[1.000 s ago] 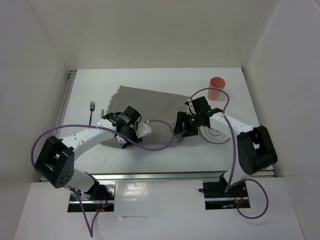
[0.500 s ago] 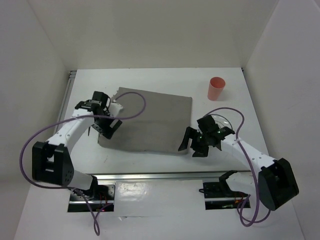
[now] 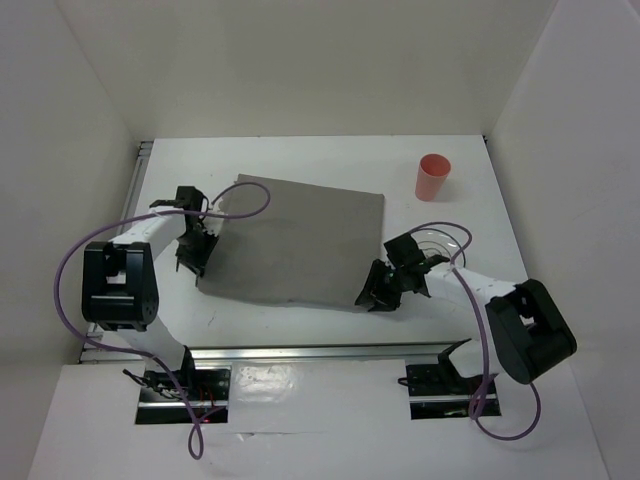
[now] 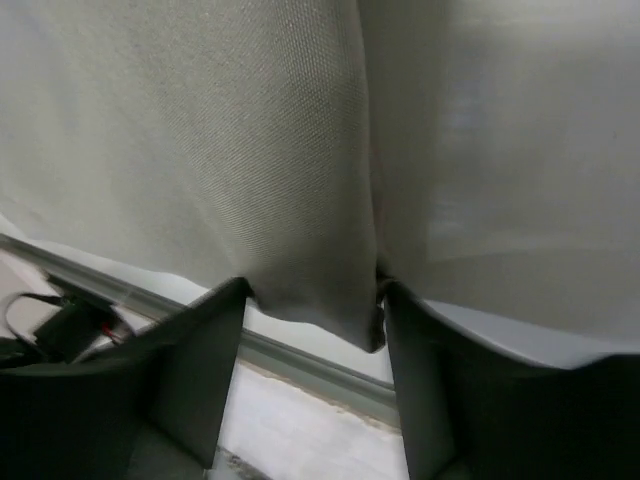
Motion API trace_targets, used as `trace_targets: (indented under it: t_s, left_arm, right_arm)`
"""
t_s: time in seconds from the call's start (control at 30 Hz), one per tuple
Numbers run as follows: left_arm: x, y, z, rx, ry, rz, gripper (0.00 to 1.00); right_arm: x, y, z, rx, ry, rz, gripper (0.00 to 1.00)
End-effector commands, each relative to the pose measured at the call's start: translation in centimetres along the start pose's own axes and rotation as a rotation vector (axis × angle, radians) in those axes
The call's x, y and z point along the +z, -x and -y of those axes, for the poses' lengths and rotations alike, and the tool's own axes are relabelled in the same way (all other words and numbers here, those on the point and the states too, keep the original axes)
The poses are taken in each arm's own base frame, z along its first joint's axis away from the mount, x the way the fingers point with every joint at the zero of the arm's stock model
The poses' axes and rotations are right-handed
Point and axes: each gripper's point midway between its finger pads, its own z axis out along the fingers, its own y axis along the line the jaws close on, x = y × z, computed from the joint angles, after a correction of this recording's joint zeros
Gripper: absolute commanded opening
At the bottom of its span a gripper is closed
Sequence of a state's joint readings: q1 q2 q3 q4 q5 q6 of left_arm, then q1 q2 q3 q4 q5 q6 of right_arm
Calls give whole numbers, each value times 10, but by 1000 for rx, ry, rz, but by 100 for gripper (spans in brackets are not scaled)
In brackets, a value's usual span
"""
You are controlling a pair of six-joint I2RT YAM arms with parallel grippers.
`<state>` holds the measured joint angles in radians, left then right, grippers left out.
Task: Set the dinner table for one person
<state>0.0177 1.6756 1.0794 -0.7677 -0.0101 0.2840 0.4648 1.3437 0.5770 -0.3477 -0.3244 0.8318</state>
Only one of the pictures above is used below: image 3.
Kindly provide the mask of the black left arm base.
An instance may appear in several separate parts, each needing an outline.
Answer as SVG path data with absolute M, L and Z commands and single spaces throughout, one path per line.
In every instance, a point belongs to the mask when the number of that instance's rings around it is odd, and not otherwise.
M 139 388 L 137 425 L 189 424 L 187 412 L 179 390 L 164 374 L 145 371 L 133 374 L 128 369 L 122 373 Z M 196 369 L 189 386 L 181 389 L 189 400 L 195 416 L 204 424 L 225 424 L 229 416 L 231 367 Z

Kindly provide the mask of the white plate with teal rim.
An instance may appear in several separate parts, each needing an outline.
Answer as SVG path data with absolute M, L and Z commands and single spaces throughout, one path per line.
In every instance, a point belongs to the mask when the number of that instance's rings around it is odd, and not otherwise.
M 440 255 L 457 267 L 467 266 L 467 250 L 473 240 L 469 229 L 450 222 L 431 222 L 412 228 L 409 234 L 426 257 Z

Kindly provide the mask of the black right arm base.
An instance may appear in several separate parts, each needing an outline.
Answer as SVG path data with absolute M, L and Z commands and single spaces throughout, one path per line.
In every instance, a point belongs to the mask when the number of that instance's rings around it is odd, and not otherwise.
M 460 377 L 440 364 L 407 365 L 397 379 L 408 392 L 412 420 L 467 418 L 471 395 L 481 381 L 481 375 Z

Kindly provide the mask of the grey cloth placemat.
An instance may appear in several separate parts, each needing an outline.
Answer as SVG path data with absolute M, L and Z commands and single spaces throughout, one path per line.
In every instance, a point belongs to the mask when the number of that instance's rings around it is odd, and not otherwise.
M 381 194 L 240 174 L 198 281 L 246 303 L 352 310 L 381 253 Z

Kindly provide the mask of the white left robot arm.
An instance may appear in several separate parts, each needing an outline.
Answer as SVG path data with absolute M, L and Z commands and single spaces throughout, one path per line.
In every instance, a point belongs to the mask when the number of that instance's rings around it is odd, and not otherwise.
M 200 278 L 217 236 L 206 230 L 199 214 L 205 195 L 193 186 L 177 188 L 173 200 L 151 204 L 151 217 L 108 242 L 86 245 L 83 257 L 82 313 L 103 330 L 116 333 L 137 352 L 145 352 L 148 377 L 162 382 L 176 399 L 198 387 L 189 349 L 177 341 L 159 318 L 159 290 L 154 261 L 174 241 L 177 264 Z M 166 372 L 154 361 L 163 361 Z

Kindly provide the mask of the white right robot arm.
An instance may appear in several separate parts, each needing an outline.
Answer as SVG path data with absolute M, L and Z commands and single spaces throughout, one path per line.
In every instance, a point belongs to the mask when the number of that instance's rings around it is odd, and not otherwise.
M 549 291 L 538 280 L 496 280 L 440 254 L 425 254 L 409 234 L 384 244 L 386 262 L 372 263 L 355 304 L 391 312 L 408 292 L 469 306 L 477 340 L 458 341 L 438 355 L 436 379 L 448 392 L 472 377 L 507 374 L 528 385 L 577 352 L 577 340 Z

